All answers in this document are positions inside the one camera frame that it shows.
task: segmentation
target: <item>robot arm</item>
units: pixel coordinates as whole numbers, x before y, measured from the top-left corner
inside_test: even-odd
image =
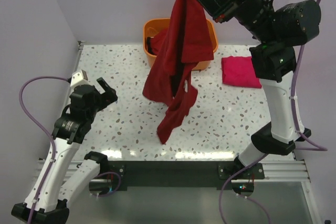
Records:
[[[56,146],[56,156],[52,159],[50,146],[47,159],[41,173],[28,197],[21,204],[16,204],[12,215],[27,222],[33,207],[32,223],[63,224],[69,216],[69,205],[79,195],[90,180],[101,172],[108,171],[107,157],[100,153],[89,153],[85,161],[73,176],[62,186],[69,164],[79,149],[84,136],[90,131],[97,112],[115,102],[116,91],[99,78],[97,82],[104,93],[89,85],[85,71],[77,71],[71,77],[71,103],[65,107],[61,117],[55,122],[52,136]],[[51,169],[46,177],[39,197],[35,200],[36,190],[40,185],[49,163]]]
[[[217,23],[236,18],[260,45],[250,48],[256,77],[264,88],[271,123],[252,135],[252,143],[235,159],[237,170],[265,154],[288,155],[301,141],[300,133],[310,136],[297,109],[299,131],[291,108],[291,88],[296,56],[293,46],[304,45],[319,34],[321,9],[316,1],[289,4],[274,11],[274,0],[198,0]]]

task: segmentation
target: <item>terrazzo surface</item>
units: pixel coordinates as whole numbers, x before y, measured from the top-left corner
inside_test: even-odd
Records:
[[[220,60],[228,56],[250,56],[248,46],[221,45],[208,69],[193,71],[197,101],[182,126],[162,145],[156,128],[167,107],[142,95],[150,71],[142,45],[84,46],[78,68],[101,92],[96,79],[103,77],[116,89],[118,102],[97,114],[73,160],[83,160],[89,151],[102,152],[109,160],[233,160],[270,116],[262,89],[222,84]],[[266,160],[292,161],[293,156],[269,155]]]

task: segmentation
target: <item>orange basket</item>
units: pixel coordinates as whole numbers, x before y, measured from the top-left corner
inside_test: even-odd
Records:
[[[216,33],[215,33],[215,27],[210,20],[207,19],[206,21],[208,24],[212,47],[215,53],[218,48],[218,40],[217,40]],[[154,37],[161,30],[168,28],[169,22],[170,22],[170,18],[157,18],[157,19],[152,19],[148,21],[143,26],[143,50],[145,51],[147,55],[147,59],[148,59],[148,63],[150,67],[153,66],[155,59],[156,59],[156,55],[152,55],[148,52],[146,39],[148,37]],[[210,64],[210,61],[202,61],[198,63],[197,66],[193,70],[204,70],[209,66],[209,64]]]

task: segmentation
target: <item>white plastic part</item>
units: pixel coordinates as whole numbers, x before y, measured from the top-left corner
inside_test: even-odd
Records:
[[[36,211],[39,211],[41,208],[44,209],[45,212],[55,210],[57,206],[58,193],[64,180],[64,176],[68,170],[69,164],[73,156],[75,155],[76,151],[79,149],[80,146],[80,144],[78,143],[68,144],[66,140],[61,138],[55,139],[55,145],[57,150],[55,156],[55,162],[51,167],[48,177],[46,178],[44,185],[41,189],[40,195],[36,202],[35,207]],[[39,186],[40,181],[46,172],[50,160],[51,160],[51,146],[49,149],[47,159],[33,187],[33,190],[25,199],[25,203],[27,203],[27,208],[31,209],[33,205],[33,199],[35,197],[37,187]]]
[[[291,109],[290,89],[293,80],[293,72],[289,72],[282,78],[282,82],[260,79],[260,83],[265,91],[268,102],[268,108],[272,121],[272,136],[288,144],[290,141],[296,141],[300,135],[296,132]],[[297,117],[299,120],[300,131],[304,132],[305,127],[302,124],[298,101],[295,100],[297,108]]]
[[[67,208],[77,199],[78,195],[98,176],[100,164],[93,160],[84,160],[78,170],[62,185],[58,199],[67,200]]]
[[[260,159],[262,156],[264,156],[264,153],[255,148],[253,143],[250,143],[246,149],[240,153],[238,159],[244,166],[248,166]]]
[[[77,72],[72,74],[70,83],[70,87],[72,90],[74,90],[74,88],[77,86],[85,84],[89,85],[89,81],[88,81],[88,75],[84,70],[78,70]]]

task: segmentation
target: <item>red fabric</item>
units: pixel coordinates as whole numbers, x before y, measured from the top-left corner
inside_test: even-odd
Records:
[[[254,73],[252,57],[222,58],[223,83],[231,86],[261,89]]]
[[[200,61],[213,59],[202,6],[197,0],[176,0],[165,40],[143,89],[146,98],[169,106],[157,128],[162,144],[196,102],[197,89],[191,86],[192,69]]]
[[[150,38],[150,44],[148,45],[151,48],[151,51],[154,55],[158,55],[160,48],[164,42],[164,39],[167,35],[168,29],[163,29],[153,38]]]

